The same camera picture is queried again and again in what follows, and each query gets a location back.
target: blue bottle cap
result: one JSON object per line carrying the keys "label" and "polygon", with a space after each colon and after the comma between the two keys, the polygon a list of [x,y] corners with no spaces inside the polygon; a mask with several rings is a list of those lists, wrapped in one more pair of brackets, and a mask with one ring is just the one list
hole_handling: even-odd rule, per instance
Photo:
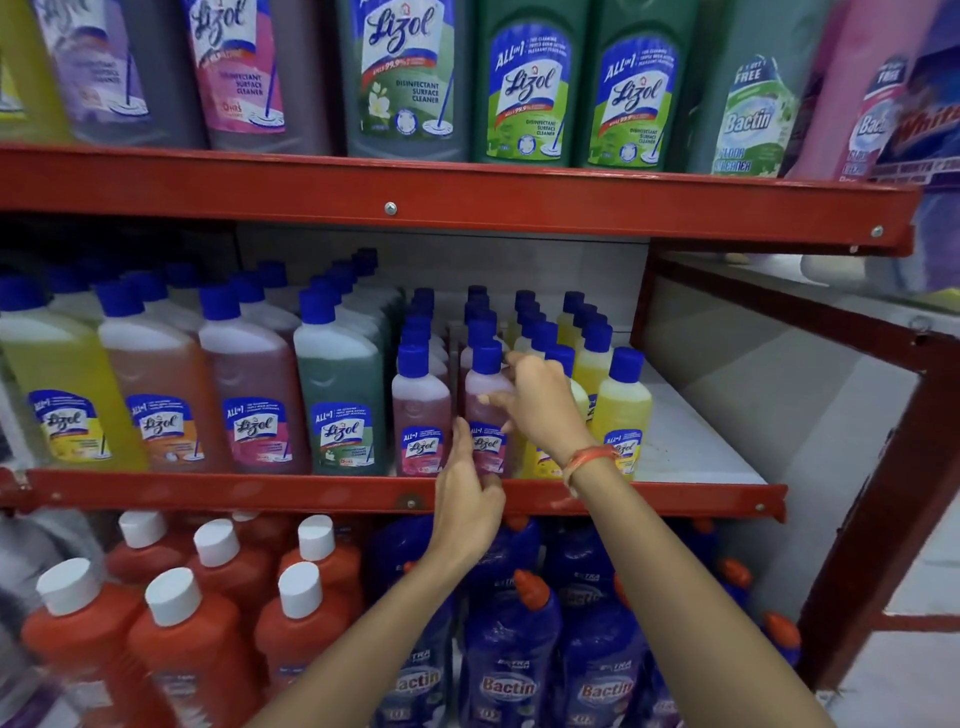
{"label": "blue bottle cap", "polygon": [[430,350],[423,344],[400,344],[396,350],[396,372],[408,379],[430,374]]}
{"label": "blue bottle cap", "polygon": [[229,321],[240,318],[240,302],[226,284],[205,285],[200,289],[200,308],[208,321]]}
{"label": "blue bottle cap", "polygon": [[643,368],[643,354],[630,347],[617,347],[613,350],[610,364],[610,378],[624,384],[640,381],[640,369]]}
{"label": "blue bottle cap", "polygon": [[111,280],[96,286],[97,298],[104,308],[104,314],[111,319],[122,319],[143,313],[143,301],[136,292],[136,286],[129,280]]}

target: red metal shelf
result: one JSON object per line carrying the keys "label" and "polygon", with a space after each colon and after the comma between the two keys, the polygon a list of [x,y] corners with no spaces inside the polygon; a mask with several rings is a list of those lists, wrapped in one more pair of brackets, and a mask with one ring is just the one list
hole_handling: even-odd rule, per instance
{"label": "red metal shelf", "polygon": [[651,235],[771,253],[858,246],[906,255],[921,194],[885,184],[26,146],[0,147],[0,174],[6,211]]}

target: pink liquid bottle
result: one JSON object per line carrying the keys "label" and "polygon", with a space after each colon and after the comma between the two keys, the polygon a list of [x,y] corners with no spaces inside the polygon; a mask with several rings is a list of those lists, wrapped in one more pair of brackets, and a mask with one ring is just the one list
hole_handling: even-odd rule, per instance
{"label": "pink liquid bottle", "polygon": [[392,384],[397,475],[433,477],[450,454],[450,390],[430,374],[429,358],[425,343],[400,344]]}
{"label": "pink liquid bottle", "polygon": [[897,127],[900,97],[940,0],[850,0],[791,180],[863,181]]}
{"label": "pink liquid bottle", "polygon": [[310,472],[297,359],[273,331],[240,318],[228,285],[201,289],[200,343],[213,365],[227,440],[239,473]]}

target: orange liquid bottle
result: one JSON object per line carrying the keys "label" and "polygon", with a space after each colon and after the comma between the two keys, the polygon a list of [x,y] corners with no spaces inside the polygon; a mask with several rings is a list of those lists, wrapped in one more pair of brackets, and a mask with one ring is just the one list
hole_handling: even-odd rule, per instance
{"label": "orange liquid bottle", "polygon": [[154,579],[146,598],[150,611],[130,631],[130,649],[150,670],[181,728],[240,728],[263,701],[236,605],[202,594],[184,568]]}
{"label": "orange liquid bottle", "polygon": [[316,564],[287,568],[278,586],[280,596],[263,608],[254,633],[270,671],[270,697],[292,685],[352,622],[347,598],[322,590]]}
{"label": "orange liquid bottle", "polygon": [[186,564],[193,542],[185,533],[168,533],[157,511],[125,511],[120,515],[123,542],[107,554],[107,571],[125,584],[147,586],[169,569]]}
{"label": "orange liquid bottle", "polygon": [[104,584],[86,559],[43,573],[44,606],[24,622],[23,643],[60,679],[85,728],[174,728],[173,714],[127,647],[143,614],[135,589]]}
{"label": "orange liquid bottle", "polygon": [[310,561],[320,570],[320,581],[326,593],[339,592],[350,605],[350,621],[364,611],[363,587],[360,583],[360,549],[350,544],[337,544],[333,521],[329,516],[310,516],[297,528],[300,546],[280,559],[280,573],[298,561]]}

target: pink bottle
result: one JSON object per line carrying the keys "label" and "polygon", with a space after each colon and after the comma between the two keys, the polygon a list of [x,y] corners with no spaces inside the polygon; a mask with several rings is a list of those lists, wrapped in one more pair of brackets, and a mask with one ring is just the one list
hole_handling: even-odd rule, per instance
{"label": "pink bottle", "polygon": [[400,345],[394,377],[396,474],[440,472],[450,454],[450,390],[429,372],[425,344]]}
{"label": "pink bottle", "polygon": [[850,0],[791,180],[863,181],[897,126],[899,98],[940,0]]}

